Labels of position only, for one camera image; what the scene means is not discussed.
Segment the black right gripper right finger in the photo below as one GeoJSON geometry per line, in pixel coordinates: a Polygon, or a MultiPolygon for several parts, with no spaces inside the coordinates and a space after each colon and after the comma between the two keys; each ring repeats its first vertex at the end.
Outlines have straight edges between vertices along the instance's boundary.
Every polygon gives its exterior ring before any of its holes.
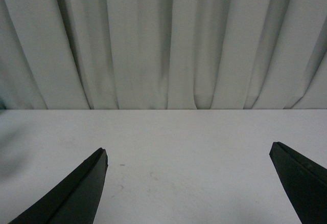
{"type": "Polygon", "coordinates": [[[326,168],[281,142],[269,155],[301,223],[326,223],[326,168]]]}

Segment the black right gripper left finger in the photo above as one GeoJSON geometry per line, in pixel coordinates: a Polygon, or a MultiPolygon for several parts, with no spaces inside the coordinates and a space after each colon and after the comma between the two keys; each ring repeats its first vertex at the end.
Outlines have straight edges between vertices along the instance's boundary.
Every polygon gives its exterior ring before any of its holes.
{"type": "Polygon", "coordinates": [[[106,150],[99,148],[10,223],[93,223],[107,168],[106,150]]]}

